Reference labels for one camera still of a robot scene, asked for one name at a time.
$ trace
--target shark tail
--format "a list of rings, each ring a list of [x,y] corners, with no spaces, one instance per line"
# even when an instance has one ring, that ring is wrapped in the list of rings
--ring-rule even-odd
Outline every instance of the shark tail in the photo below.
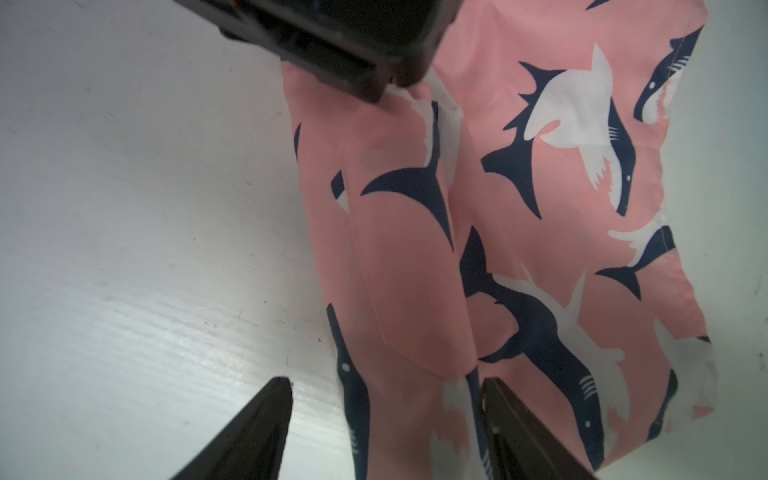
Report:
[[[453,248],[451,225],[448,218],[448,210],[445,207],[445,199],[440,191],[440,183],[437,181],[434,171],[429,167],[408,167],[387,172],[369,183],[360,194],[364,197],[375,192],[392,192],[405,195],[424,206],[437,220],[445,237]]]
[[[677,375],[674,374],[674,370],[670,370],[670,381],[667,384],[667,394],[664,396],[664,401],[661,403],[658,415],[650,428],[648,429],[648,442],[661,435],[661,429],[664,427],[664,414],[667,413],[667,407],[670,404],[670,400],[677,393]]]
[[[480,234],[474,227],[469,230],[469,238],[459,263],[459,271],[466,297],[478,292],[487,292],[488,282],[493,282],[493,278],[485,271],[485,248],[482,246]]]
[[[533,190],[533,169],[530,160],[532,145],[532,141],[513,143],[509,147],[485,155],[481,163],[486,173],[507,177],[517,187],[525,205],[540,220],[541,213]]]
[[[617,282],[627,287],[627,289],[631,291],[638,300],[642,300],[640,294],[640,284],[637,281],[637,274],[632,267],[620,266],[618,268],[607,268],[605,270],[600,270],[595,275],[606,276],[616,280]]]

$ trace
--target pink fabric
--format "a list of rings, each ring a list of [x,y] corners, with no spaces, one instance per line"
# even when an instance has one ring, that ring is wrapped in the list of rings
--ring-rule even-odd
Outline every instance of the pink fabric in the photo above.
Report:
[[[358,480],[487,475],[489,376],[591,468],[714,407],[659,154],[705,19],[465,0],[433,71],[376,106],[284,64]]]

